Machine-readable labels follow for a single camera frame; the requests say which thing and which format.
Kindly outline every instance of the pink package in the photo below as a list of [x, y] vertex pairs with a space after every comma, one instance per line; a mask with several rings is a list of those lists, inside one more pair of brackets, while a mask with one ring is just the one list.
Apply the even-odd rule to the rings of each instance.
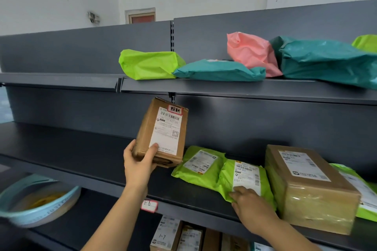
[[266, 68], [266, 77], [278, 77], [283, 73], [277, 66], [274, 50], [269, 41], [255, 35], [234, 32], [227, 34], [228, 54], [248, 69], [256, 66]]

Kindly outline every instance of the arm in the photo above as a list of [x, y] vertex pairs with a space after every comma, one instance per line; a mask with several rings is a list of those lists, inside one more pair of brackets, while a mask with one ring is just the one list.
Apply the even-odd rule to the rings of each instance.
[[276, 251], [320, 251], [289, 223], [279, 219], [271, 206], [252, 189], [235, 187], [229, 195], [242, 224], [264, 238]]
[[126, 185], [122, 195], [82, 251], [127, 250], [141, 204], [147, 196], [150, 174], [156, 167], [152, 160], [158, 149], [158, 145], [153, 144], [144, 159], [136, 162], [131, 153], [134, 145], [135, 140], [123, 154]]

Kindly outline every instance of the cardboard box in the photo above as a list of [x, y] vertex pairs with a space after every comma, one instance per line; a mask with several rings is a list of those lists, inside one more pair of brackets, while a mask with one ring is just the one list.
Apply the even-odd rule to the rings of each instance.
[[132, 151], [141, 160], [148, 148], [158, 143], [153, 159], [161, 167], [174, 167], [182, 162], [186, 139], [186, 125], [189, 110], [160, 98], [154, 98], [144, 115], [136, 144]]
[[201, 251], [203, 244], [203, 230], [183, 226], [177, 251]]
[[220, 250], [220, 232], [207, 228], [205, 230], [202, 251]]
[[267, 145], [265, 160], [281, 219], [318, 230], [351, 233], [361, 195], [318, 153]]
[[150, 251], [177, 251], [182, 221], [163, 215], [150, 243]]
[[221, 251], [249, 251], [250, 245], [246, 239], [228, 234], [222, 234]]

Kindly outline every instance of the person's right hand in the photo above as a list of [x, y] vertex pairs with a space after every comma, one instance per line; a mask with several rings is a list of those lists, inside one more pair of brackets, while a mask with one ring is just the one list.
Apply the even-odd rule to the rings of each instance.
[[234, 187], [235, 192], [229, 195], [235, 200], [232, 203], [242, 224], [254, 234], [265, 237], [269, 227], [281, 220], [272, 206], [252, 189]]

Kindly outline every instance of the green plastic mailing bag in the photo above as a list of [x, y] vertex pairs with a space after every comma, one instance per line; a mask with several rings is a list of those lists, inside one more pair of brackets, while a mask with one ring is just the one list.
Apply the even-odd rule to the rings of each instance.
[[356, 216], [377, 222], [377, 188], [364, 181], [353, 169], [340, 164], [330, 164], [360, 193], [361, 203]]
[[286, 78], [377, 89], [377, 54], [332, 40], [295, 40], [280, 36], [270, 41]]
[[179, 78], [222, 82], [257, 82], [266, 78], [266, 68], [248, 69], [244, 64], [225, 60], [200, 60], [178, 68], [173, 73]]
[[175, 78], [173, 72], [186, 63], [176, 52], [144, 53], [123, 50], [119, 63], [124, 73], [135, 80]]
[[198, 146], [190, 146], [183, 161], [172, 172], [173, 177], [191, 184], [216, 190], [225, 154]]
[[229, 192], [238, 186], [253, 189], [276, 210], [274, 196], [263, 167], [227, 159], [220, 171], [216, 189], [226, 201], [233, 202]]
[[377, 35], [363, 35], [357, 37], [352, 46], [366, 52], [377, 53]]

